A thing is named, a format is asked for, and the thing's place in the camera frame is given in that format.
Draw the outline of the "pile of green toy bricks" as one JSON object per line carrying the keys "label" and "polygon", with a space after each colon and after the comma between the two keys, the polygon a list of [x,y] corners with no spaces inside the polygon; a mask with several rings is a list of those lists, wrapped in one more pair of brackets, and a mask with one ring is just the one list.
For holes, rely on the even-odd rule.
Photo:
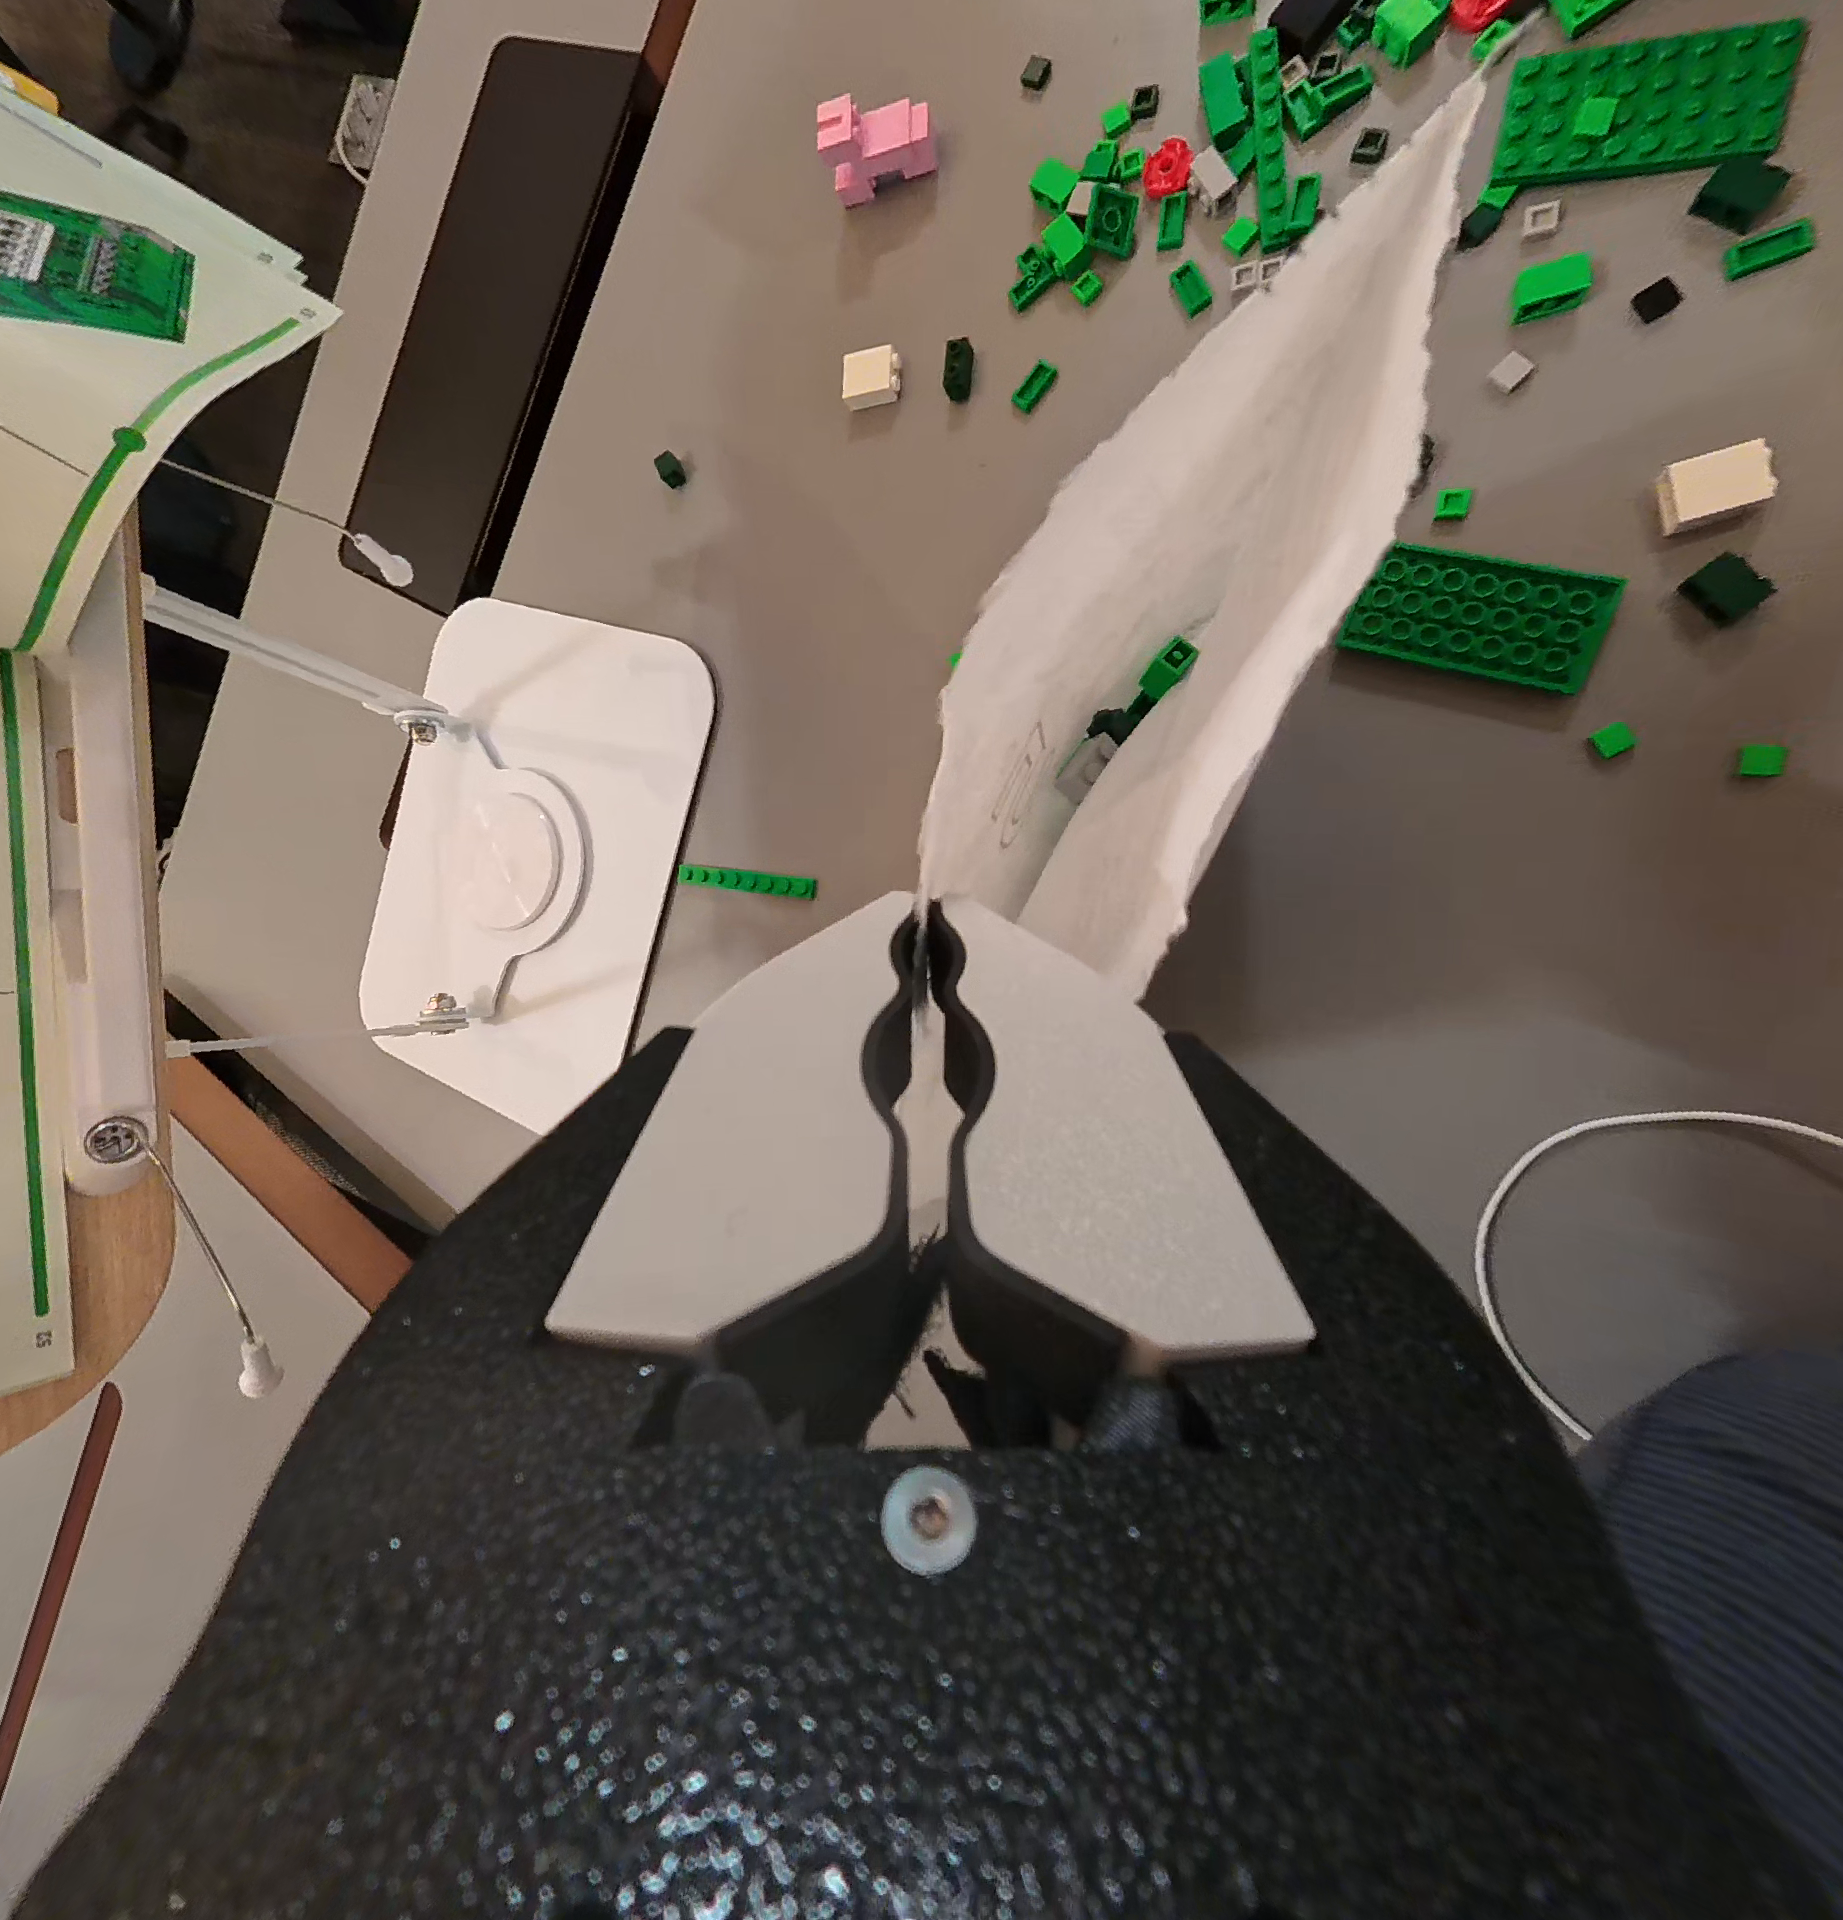
{"label": "pile of green toy bricks", "polygon": [[[1332,127],[1348,108],[1360,103],[1375,83],[1366,64],[1348,64],[1326,74],[1323,55],[1326,55],[1328,42],[1344,39],[1350,26],[1359,24],[1366,44],[1376,46],[1394,64],[1406,66],[1432,51],[1450,24],[1450,8],[1283,4],[1272,24],[1253,33],[1239,55],[1221,57],[1204,68],[1204,114],[1214,143],[1195,155],[1190,191],[1176,200],[1198,200],[1204,206],[1219,211],[1234,198],[1236,184],[1231,179],[1218,182],[1214,172],[1234,159],[1243,159],[1253,169],[1258,206],[1253,218],[1239,222],[1239,228],[1243,242],[1258,250],[1243,258],[1243,268],[1256,272],[1251,279],[1256,290],[1272,282],[1292,258],[1295,244],[1308,239],[1317,222],[1319,176],[1292,176],[1285,147],[1311,140]],[[1530,4],[1520,4],[1515,17],[1500,18],[1476,36],[1474,59],[1478,68],[1492,66],[1512,46],[1530,9]],[[1581,36],[1595,30],[1598,20],[1617,15],[1620,4],[1550,4],[1550,12],[1565,35],[1565,46],[1557,52],[1565,52],[1607,44],[1583,44]],[[1693,214],[1734,234],[1747,234],[1789,179],[1772,162],[1772,155],[1731,159],[1713,169],[1724,176],[1724,185],[1703,191]],[[1486,184],[1478,206],[1462,222],[1459,248],[1474,250],[1485,242],[1520,195],[1562,185],[1569,184],[1535,188]],[[1019,563],[1061,560],[1076,540],[1089,538],[1102,526],[1133,522],[1137,510],[1155,508],[1167,518],[1173,514],[1180,491],[1149,496],[1147,489],[1149,482],[1163,478],[1177,486],[1190,481],[1187,463],[1168,463],[1168,436],[1176,428],[1234,425],[1213,404],[1214,391],[1208,380],[1218,374],[1218,363],[1200,354],[1157,386],[1125,425],[1069,476],[1055,495],[1045,526],[1020,552]]]}

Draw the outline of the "white power strip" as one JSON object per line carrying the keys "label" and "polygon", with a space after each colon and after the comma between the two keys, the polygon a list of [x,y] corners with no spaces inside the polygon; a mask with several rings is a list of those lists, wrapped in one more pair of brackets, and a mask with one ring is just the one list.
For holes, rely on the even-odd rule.
{"label": "white power strip", "polygon": [[330,161],[351,182],[368,185],[397,98],[397,78],[352,76],[330,140]]}

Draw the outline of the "grey felt divider strip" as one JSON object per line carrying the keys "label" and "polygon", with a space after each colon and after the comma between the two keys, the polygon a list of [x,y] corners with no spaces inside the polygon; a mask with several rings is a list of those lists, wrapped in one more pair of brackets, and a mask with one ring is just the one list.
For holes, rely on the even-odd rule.
{"label": "grey felt divider strip", "polygon": [[414,1258],[430,1246],[427,1223],[310,1114],[281,1096],[264,1092],[254,1096],[251,1114],[406,1255]]}

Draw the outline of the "pink toy pig figure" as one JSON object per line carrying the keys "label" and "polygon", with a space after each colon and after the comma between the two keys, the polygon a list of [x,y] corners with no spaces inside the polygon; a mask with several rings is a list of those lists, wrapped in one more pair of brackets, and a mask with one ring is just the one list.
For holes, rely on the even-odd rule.
{"label": "pink toy pig figure", "polygon": [[817,155],[832,169],[845,208],[877,200],[885,184],[911,184],[939,172],[934,112],[927,100],[900,98],[862,110],[854,94],[814,108]]}

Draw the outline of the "wood-edged pale desk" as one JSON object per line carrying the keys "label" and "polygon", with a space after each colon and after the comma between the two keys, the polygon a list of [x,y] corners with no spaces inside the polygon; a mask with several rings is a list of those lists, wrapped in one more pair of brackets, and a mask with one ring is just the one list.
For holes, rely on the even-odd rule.
{"label": "wood-edged pale desk", "polygon": [[107,1780],[215,1612],[254,1513],[406,1255],[205,1064],[170,1071],[177,1231],[120,1359],[120,1426],[0,1792],[0,1916]]}

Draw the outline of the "grey desk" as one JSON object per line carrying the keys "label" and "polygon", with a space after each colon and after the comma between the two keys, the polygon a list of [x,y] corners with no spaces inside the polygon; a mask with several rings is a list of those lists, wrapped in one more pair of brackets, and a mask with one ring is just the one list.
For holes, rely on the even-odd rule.
{"label": "grey desk", "polygon": [[[1557,234],[1454,256],[1430,487],[1403,540],[1620,574],[1585,694],[1326,657],[1213,855],[1149,1009],[1200,1035],[1466,1281],[1476,1218],[1583,1118],[1722,1110],[1843,1137],[1843,4],[1631,4],[1605,36],[1801,17],[1771,227],[1727,279],[1702,176],[1585,184]],[[820,880],[817,911],[686,891],[645,1022],[679,1025],[822,919],[916,875],[935,699],[1060,481],[1229,308],[1187,323],[1139,256],[1015,315],[1029,174],[1163,87],[1198,129],[1195,4],[698,4],[495,591],[689,641],[718,732],[686,852]],[[845,208],[814,108],[934,112],[939,172]],[[1585,304],[1509,290],[1587,252]],[[1628,300],[1675,276],[1683,304]],[[851,414],[846,352],[902,399]],[[1515,394],[1486,374],[1523,352]],[[1769,440],[1764,508],[1662,538],[1653,482]],[[654,458],[677,450],[668,491]],[[1585,739],[1628,722],[1613,762]],[[1741,779],[1749,742],[1789,746]]]}

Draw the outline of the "large green toy plate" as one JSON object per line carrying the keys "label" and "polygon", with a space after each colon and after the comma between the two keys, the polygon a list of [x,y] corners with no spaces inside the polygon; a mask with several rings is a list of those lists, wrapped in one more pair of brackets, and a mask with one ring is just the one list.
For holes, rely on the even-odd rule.
{"label": "large green toy plate", "polygon": [[1810,35],[1794,17],[1519,59],[1490,184],[1571,185],[1769,159]]}
{"label": "large green toy plate", "polygon": [[1478,681],[1578,696],[1613,628],[1626,578],[1391,545],[1334,644]]}

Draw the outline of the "toy brick instruction booklet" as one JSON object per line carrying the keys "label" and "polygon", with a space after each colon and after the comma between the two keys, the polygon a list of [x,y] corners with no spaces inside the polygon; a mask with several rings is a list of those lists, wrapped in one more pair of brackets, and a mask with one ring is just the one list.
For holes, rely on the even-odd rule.
{"label": "toy brick instruction booklet", "polygon": [[137,499],[335,323],[296,252],[0,64],[0,1402],[74,1374],[72,1196],[161,1131]]}

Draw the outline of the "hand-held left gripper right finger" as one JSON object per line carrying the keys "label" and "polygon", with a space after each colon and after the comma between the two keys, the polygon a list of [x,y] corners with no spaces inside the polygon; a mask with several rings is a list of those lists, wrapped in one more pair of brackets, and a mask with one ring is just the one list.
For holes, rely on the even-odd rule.
{"label": "hand-held left gripper right finger", "polygon": [[1183,1369],[1303,1353],[1315,1321],[1163,1027],[976,902],[934,903],[944,1294],[974,1448],[1044,1449]]}

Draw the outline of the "white printed paper bag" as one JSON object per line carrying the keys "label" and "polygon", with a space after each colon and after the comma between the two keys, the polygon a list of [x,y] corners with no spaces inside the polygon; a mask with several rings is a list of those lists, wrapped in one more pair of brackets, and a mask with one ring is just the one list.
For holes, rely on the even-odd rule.
{"label": "white printed paper bag", "polygon": [[[1061,560],[1019,553],[981,600],[941,697],[920,827],[931,994],[934,903],[976,902],[1142,1009],[1292,696],[1414,489],[1430,320],[1485,98],[1486,74],[1462,80],[1177,366],[1218,363],[1213,404],[1234,425],[1173,430],[1168,463],[1187,463],[1190,481],[1147,489],[1180,491],[1173,514],[1137,510]],[[1071,804],[1055,791],[1061,764],[1100,708],[1139,697],[1173,635],[1196,644],[1196,665]],[[1177,1388],[1172,1404],[1134,1402],[1134,1382],[1121,1391],[1111,1416],[1177,1438]]]}

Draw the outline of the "person's trousered leg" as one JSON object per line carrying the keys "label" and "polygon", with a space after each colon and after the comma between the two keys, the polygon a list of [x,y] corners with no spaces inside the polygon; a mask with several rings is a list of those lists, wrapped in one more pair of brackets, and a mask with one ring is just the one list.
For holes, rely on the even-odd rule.
{"label": "person's trousered leg", "polygon": [[1575,1470],[1679,1687],[1843,1916],[1843,1348],[1703,1363]]}

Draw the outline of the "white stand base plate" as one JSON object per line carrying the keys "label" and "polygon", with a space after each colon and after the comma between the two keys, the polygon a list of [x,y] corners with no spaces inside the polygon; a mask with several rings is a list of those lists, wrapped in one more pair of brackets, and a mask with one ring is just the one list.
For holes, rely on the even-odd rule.
{"label": "white stand base plate", "polygon": [[681,641],[477,600],[446,617],[360,972],[389,1057],[549,1135],[629,1052],[717,730]]}

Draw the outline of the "white book stand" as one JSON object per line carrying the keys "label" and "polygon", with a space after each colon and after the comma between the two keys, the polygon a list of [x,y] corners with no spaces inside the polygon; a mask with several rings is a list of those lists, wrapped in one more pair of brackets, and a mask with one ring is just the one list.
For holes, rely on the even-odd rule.
{"label": "white book stand", "polygon": [[399,831],[360,983],[363,1032],[413,1040],[495,1025],[520,960],[557,944],[589,891],[590,838],[575,795],[552,775],[508,766],[480,724],[423,694],[167,588],[153,585],[144,609],[166,628],[335,694],[406,734]]}

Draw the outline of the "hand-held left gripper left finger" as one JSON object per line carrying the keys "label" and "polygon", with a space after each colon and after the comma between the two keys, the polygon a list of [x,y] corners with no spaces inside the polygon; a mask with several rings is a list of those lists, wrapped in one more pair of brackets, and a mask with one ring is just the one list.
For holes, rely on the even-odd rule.
{"label": "hand-held left gripper left finger", "polygon": [[931,1315],[911,1267],[911,896],[732,986],[677,1065],[544,1331],[738,1377],[766,1418],[855,1448]]}

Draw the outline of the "large white toy brick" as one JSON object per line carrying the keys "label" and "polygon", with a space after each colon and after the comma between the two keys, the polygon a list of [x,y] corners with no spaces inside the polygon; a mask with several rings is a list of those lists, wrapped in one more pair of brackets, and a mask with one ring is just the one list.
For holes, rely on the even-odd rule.
{"label": "large white toy brick", "polygon": [[1703,526],[1755,513],[1771,504],[1779,481],[1772,444],[1749,440],[1666,467],[1653,482],[1662,538],[1690,535]]}

